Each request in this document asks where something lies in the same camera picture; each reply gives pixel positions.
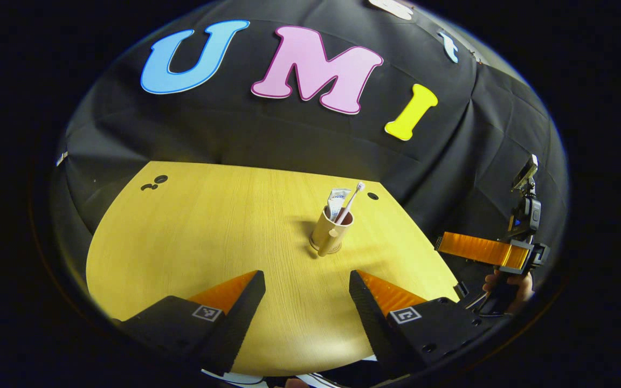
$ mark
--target wooden table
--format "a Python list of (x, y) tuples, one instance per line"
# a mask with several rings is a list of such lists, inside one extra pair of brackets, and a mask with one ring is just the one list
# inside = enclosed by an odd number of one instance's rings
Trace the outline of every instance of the wooden table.
[[(168, 179), (141, 190), (158, 175)], [(259, 269), (267, 292), (233, 372), (289, 376), (359, 361), (372, 350), (349, 295), (351, 270), (427, 300), (459, 298), (454, 275), (378, 182), (364, 181), (342, 249), (316, 255), (308, 236), (330, 189), (355, 189), (357, 182), (236, 165), (150, 162), (116, 197), (94, 234), (89, 292), (108, 315), (127, 320), (166, 295), (188, 298)]]

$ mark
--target black fabric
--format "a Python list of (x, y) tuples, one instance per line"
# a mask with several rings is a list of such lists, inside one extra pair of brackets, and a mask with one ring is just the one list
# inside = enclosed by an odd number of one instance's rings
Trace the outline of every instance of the black fabric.
[[(195, 30), (172, 60), (172, 71), (185, 71), (199, 58), (209, 36), (205, 27), (231, 19), (251, 25), (237, 32), (209, 81), (170, 95), (141, 88), (154, 42)], [(331, 85), (301, 101), (295, 76), (289, 79), (289, 98), (252, 95), (251, 85), (263, 78), (278, 47), (274, 30), (283, 25), (320, 32), (328, 58), (352, 46), (383, 57), (365, 85), (357, 115), (320, 105)], [(535, 153), (543, 206), (535, 241), (559, 248), (569, 180), (548, 112), (532, 89), (478, 64), (456, 39), (459, 62), (452, 63), (439, 30), (418, 12), (402, 20), (358, 0), (227, 0), (194, 10), (116, 60), (71, 118), (59, 154), (68, 151), (67, 186), (79, 218), (94, 233), (128, 180), (148, 161), (163, 160), (380, 181), (431, 241), (443, 231), (495, 239), (518, 201), (510, 192), (511, 179)], [(384, 125), (402, 112), (416, 83), (439, 102), (416, 125), (412, 139), (402, 142), (385, 133)], [(84, 267), (87, 248), (69, 255)], [(462, 266), (461, 259), (446, 260), (451, 268)], [(541, 281), (542, 270), (536, 273)]]

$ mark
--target toothbrush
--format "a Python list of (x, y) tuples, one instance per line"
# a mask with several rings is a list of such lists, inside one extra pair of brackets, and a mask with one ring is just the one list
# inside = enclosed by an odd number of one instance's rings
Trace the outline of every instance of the toothbrush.
[(363, 189), (365, 189), (365, 184), (363, 182), (358, 182), (358, 186), (356, 186), (356, 191), (354, 191), (354, 194), (351, 197), (351, 199), (349, 200), (349, 203), (347, 204), (347, 207), (344, 208), (344, 211), (335, 220), (335, 223), (337, 225), (341, 225), (342, 224), (342, 221), (344, 221), (344, 218), (347, 216), (347, 213), (351, 209), (351, 203), (353, 202), (353, 199), (356, 197), (356, 194), (359, 191), (363, 191)]

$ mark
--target letter m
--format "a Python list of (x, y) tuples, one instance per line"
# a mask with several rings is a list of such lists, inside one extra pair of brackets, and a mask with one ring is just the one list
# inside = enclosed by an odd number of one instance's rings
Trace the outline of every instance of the letter m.
[(331, 81), (335, 84), (320, 96), (320, 103), (331, 110), (355, 115), (372, 69), (382, 64), (382, 57), (365, 47), (354, 46), (331, 61), (327, 60), (320, 33), (304, 27), (286, 25), (276, 31), (281, 42), (262, 81), (251, 86), (254, 95), (287, 98), (292, 89), (288, 78), (296, 68), (296, 81), (303, 101), (308, 101)]

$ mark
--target beige cup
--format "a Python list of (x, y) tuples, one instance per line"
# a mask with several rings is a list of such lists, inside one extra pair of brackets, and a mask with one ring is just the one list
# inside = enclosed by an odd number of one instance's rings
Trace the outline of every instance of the beige cup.
[(349, 211), (344, 217), (342, 224), (336, 224), (330, 221), (325, 214), (327, 206), (322, 209), (320, 219), (315, 224), (315, 229), (310, 235), (310, 245), (318, 251), (318, 256), (323, 257), (326, 254), (337, 253), (342, 248), (342, 239), (350, 226), (353, 225), (353, 214)]

